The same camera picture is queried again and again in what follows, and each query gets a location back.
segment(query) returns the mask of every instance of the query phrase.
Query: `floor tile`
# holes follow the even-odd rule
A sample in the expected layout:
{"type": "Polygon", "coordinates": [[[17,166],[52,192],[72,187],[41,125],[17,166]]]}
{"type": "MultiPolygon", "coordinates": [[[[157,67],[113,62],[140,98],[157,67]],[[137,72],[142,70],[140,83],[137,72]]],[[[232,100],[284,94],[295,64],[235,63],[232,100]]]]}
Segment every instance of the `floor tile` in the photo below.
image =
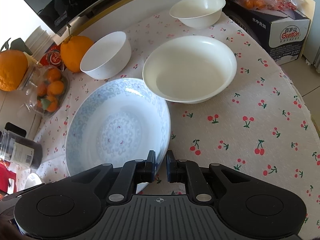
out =
{"type": "Polygon", "coordinates": [[[302,96],[320,86],[320,74],[314,66],[306,64],[305,58],[291,61],[281,67],[302,96]]]}
{"type": "Polygon", "coordinates": [[[313,119],[316,121],[317,126],[320,127],[320,88],[304,96],[303,100],[311,112],[313,119]]]}

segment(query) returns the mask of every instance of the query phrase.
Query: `blue and white patterned plate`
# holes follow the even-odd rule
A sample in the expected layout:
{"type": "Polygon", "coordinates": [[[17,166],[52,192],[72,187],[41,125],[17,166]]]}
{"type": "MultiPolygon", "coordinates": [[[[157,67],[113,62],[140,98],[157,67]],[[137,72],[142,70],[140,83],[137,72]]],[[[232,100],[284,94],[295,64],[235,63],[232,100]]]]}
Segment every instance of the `blue and white patterned plate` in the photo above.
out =
{"type": "Polygon", "coordinates": [[[156,152],[156,171],[171,133],[170,113],[142,79],[116,79],[95,90],[80,106],[67,135],[66,164],[70,176],[102,163],[122,167],[156,152]]]}

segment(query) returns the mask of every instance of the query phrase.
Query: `plastic container of oranges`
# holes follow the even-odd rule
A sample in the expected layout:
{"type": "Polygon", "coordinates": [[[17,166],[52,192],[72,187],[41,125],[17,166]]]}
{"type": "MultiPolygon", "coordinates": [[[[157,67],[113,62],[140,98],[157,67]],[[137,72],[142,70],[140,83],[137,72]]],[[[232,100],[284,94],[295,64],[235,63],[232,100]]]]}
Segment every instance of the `plastic container of oranges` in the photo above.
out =
{"type": "Polygon", "coordinates": [[[69,80],[53,65],[31,64],[19,86],[29,95],[25,106],[43,116],[53,115],[61,106],[69,90],[69,80]]]}

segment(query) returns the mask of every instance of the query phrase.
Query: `gold trim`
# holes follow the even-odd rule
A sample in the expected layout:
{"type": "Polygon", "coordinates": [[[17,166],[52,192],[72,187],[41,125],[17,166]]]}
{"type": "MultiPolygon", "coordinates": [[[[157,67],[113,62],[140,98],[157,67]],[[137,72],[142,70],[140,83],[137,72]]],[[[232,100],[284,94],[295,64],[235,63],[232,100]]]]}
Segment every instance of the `gold trim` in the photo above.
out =
{"type": "Polygon", "coordinates": [[[88,28],[89,26],[91,26],[92,24],[94,24],[95,22],[97,22],[98,20],[100,20],[101,18],[105,17],[107,14],[113,12],[114,10],[118,9],[119,7],[131,2],[133,0],[121,0],[113,5],[111,5],[110,7],[108,7],[107,9],[105,9],[104,11],[102,11],[101,13],[97,14],[96,16],[92,17],[89,21],[87,21],[85,24],[83,24],[82,26],[80,26],[79,28],[77,28],[72,35],[78,35],[79,33],[83,32],[86,28],[88,28]]]}

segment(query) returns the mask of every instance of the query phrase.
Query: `cherry print tablecloth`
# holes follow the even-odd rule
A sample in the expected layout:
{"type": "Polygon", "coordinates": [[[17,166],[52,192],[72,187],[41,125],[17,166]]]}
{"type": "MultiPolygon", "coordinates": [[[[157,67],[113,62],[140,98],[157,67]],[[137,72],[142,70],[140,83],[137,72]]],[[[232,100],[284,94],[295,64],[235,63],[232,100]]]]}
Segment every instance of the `cherry print tablecloth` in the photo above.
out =
{"type": "MultiPolygon", "coordinates": [[[[293,191],[303,199],[308,211],[300,236],[320,236],[319,138],[302,99],[269,55],[224,14],[213,27],[195,30],[171,18],[166,10],[125,32],[132,57],[121,73],[109,81],[142,78],[143,64],[150,53],[176,37],[209,36],[232,49],[238,70],[227,89],[201,104],[168,102],[172,123],[169,148],[178,159],[192,160],[203,167],[221,163],[293,191]]],[[[36,173],[45,182],[68,176],[64,153],[72,118],[88,95],[108,82],[84,73],[68,76],[71,87],[67,98],[54,116],[42,121],[35,138],[44,152],[36,173]]],[[[17,172],[17,186],[22,189],[30,170],[18,167],[17,172]]],[[[184,186],[166,182],[163,164],[155,182],[143,193],[183,194],[184,186]]]]}

